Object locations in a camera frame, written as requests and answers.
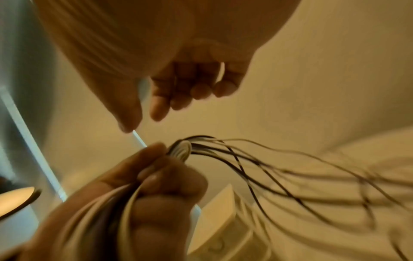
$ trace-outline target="human hand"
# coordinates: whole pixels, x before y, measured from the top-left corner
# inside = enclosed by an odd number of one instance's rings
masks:
[[[124,132],[142,120],[137,79],[154,81],[150,115],[234,93],[254,52],[299,0],[35,0],[44,27]],[[225,71],[217,83],[221,63]]]
[[[55,209],[23,248],[19,261],[51,261],[64,225],[84,205],[107,192],[142,181],[144,195],[134,203],[131,236],[136,260],[183,261],[190,211],[207,190],[206,179],[154,144],[92,181]]]

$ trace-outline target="bundle of wires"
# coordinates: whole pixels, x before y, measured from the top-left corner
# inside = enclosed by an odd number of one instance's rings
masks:
[[[311,158],[316,160],[320,163],[327,164],[330,167],[333,167],[341,172],[348,174],[348,176],[334,176],[334,175],[326,175],[326,174],[310,174],[310,173],[302,173],[296,172],[289,169],[279,168],[267,162],[263,162],[257,159],[255,156],[239,149],[233,145],[227,144],[226,142],[231,141],[242,141],[254,144],[256,146],[260,146],[266,150],[271,150],[277,153],[284,153],[284,154],[295,154],[300,155],[303,157]],[[386,193],[379,184],[386,184],[391,186],[398,186],[398,187],[407,187],[413,189],[413,183],[408,181],[403,181],[399,179],[389,179],[384,178],[380,175],[368,175],[363,176],[360,175],[352,170],[349,170],[341,165],[335,164],[333,162],[326,161],[322,158],[313,156],[311,154],[303,153],[300,151],[295,150],[280,150],[267,147],[265,145],[256,143],[254,141],[246,140],[246,139],[216,139],[211,136],[206,135],[198,135],[198,136],[191,136],[182,140],[176,141],[171,147],[178,146],[181,143],[190,143],[191,144],[191,154],[192,155],[201,155],[204,157],[214,158],[219,160],[220,162],[226,164],[230,167],[235,173],[237,173],[248,185],[248,188],[252,194],[253,199],[255,200],[257,206],[263,213],[263,215],[272,223],[276,228],[281,230],[283,233],[291,234],[291,231],[286,230],[281,226],[281,224],[277,223],[274,219],[272,219],[263,206],[261,205],[260,201],[258,200],[257,194],[268,200],[271,204],[275,205],[278,208],[282,208],[284,211],[291,212],[291,210],[283,208],[282,206],[278,205],[276,202],[270,200],[266,197],[267,193],[276,195],[278,197],[283,197],[286,199],[299,204],[302,208],[308,211],[311,215],[313,215],[316,219],[320,220],[321,222],[332,226],[336,229],[353,232],[353,233],[365,233],[368,231],[373,231],[376,229],[376,218],[373,214],[373,207],[390,207],[390,206],[399,206],[406,211],[410,211],[409,208],[405,206],[405,202],[413,201],[413,195],[410,194],[400,194],[396,196],[390,196]],[[235,159],[235,164],[228,159],[228,156],[232,156]],[[266,176],[268,176],[276,186],[279,187],[279,190],[273,189],[262,182],[259,182],[257,179],[253,178],[252,176],[248,175],[243,167],[243,163],[253,164],[260,170],[262,170]],[[317,197],[306,197],[301,195],[294,195],[290,192],[282,183],[278,180],[278,178],[283,178],[286,180],[288,176],[298,177],[302,179],[310,179],[310,180],[319,180],[319,181],[329,181],[329,182],[346,182],[346,183],[353,183],[359,185],[360,188],[360,199],[359,200],[350,200],[346,198],[317,198]],[[382,197],[380,198],[369,198],[367,196],[367,188],[373,188],[374,190],[378,191]],[[354,224],[345,224],[342,222],[334,221],[327,216],[319,213],[318,211],[314,210],[314,208],[310,207],[309,204],[318,204],[318,205],[326,205],[326,206],[337,206],[337,207],[346,207],[346,208],[363,208],[366,213],[366,220],[361,225],[354,225]],[[399,255],[401,260],[407,260],[407,257],[403,254],[403,252],[398,247],[398,244],[391,240],[391,245],[396,253]]]

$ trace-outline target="wall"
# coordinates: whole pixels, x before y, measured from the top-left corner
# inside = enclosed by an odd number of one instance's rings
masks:
[[[256,53],[236,95],[194,102],[161,123],[146,113],[138,133],[147,143],[208,134],[315,153],[409,125],[412,12],[409,0],[304,0]],[[277,164],[301,162],[246,148]],[[210,181],[203,203],[228,182],[248,195],[240,179],[219,163],[195,157],[189,163]]]

